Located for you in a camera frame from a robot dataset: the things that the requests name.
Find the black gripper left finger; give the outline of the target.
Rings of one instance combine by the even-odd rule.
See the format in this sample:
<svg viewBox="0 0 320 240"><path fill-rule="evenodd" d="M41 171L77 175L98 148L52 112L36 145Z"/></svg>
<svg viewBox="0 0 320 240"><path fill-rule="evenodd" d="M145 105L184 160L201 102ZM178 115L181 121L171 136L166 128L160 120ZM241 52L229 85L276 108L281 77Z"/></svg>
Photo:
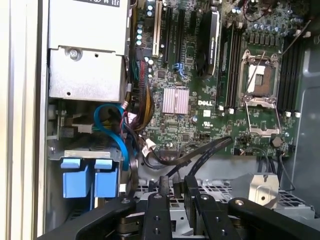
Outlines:
<svg viewBox="0 0 320 240"><path fill-rule="evenodd" d="M148 195L143 212L141 240L170 240L172 238L169 178L161 176L159 192ZM121 219L134 213L138 202L133 197L119 196L102 207L94 208L74 220L41 235L39 240L102 240L109 239Z"/></svg>

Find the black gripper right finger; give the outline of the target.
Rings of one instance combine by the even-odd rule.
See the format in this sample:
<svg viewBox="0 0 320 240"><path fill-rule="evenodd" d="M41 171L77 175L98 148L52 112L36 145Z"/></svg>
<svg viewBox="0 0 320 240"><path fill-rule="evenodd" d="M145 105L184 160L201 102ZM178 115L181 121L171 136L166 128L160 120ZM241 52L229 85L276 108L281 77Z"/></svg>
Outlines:
<svg viewBox="0 0 320 240"><path fill-rule="evenodd" d="M243 230L256 240L318 240L319 230L246 198L236 197L227 207L199 191L194 176L185 176L184 207L196 235L209 240L244 240Z"/></svg>

